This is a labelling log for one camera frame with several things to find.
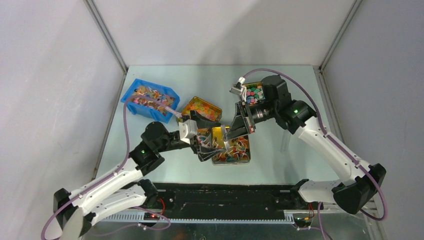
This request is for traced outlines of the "gold tin with lollipops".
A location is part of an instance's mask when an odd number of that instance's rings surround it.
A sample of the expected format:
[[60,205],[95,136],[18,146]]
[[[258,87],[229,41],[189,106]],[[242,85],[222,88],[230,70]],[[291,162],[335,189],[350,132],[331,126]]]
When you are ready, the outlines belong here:
[[247,135],[223,140],[221,127],[211,129],[211,145],[213,148],[224,149],[223,152],[213,156],[211,161],[214,165],[238,165],[248,164],[251,160],[251,147]]

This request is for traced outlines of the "clear plastic jar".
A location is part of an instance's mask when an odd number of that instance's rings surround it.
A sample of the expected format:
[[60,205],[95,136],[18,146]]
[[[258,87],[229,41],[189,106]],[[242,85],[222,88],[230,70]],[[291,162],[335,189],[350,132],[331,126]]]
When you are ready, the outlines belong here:
[[210,152],[215,149],[210,135],[197,135],[196,140],[200,153]]

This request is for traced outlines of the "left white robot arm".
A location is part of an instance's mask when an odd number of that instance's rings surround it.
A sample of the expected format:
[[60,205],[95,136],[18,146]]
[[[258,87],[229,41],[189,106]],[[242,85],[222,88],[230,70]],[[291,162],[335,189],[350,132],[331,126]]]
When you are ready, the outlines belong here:
[[191,148],[203,162],[219,153],[219,149],[202,146],[199,129],[220,127],[218,120],[210,120],[195,110],[182,116],[178,130],[168,131],[159,121],[149,123],[141,134],[141,142],[128,150],[122,163],[100,178],[68,191],[64,188],[53,195],[53,216],[64,229],[76,211],[81,213],[81,237],[100,220],[122,210],[141,207],[153,208],[158,202],[158,190],[146,175],[165,159],[162,152]]

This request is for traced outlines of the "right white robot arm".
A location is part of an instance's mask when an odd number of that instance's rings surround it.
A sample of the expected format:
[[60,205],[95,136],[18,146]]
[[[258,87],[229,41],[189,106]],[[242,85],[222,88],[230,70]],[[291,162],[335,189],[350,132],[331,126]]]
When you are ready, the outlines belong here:
[[245,78],[230,88],[240,101],[223,139],[229,141],[252,134],[258,123],[274,119],[284,130],[312,147],[337,174],[335,181],[301,180],[291,194],[291,204],[304,209],[311,202],[337,204],[349,214],[357,214],[378,193],[386,169],[371,165],[355,155],[323,124],[318,111],[302,100],[292,99],[285,80],[270,75],[260,81],[264,99],[255,104],[247,101]]

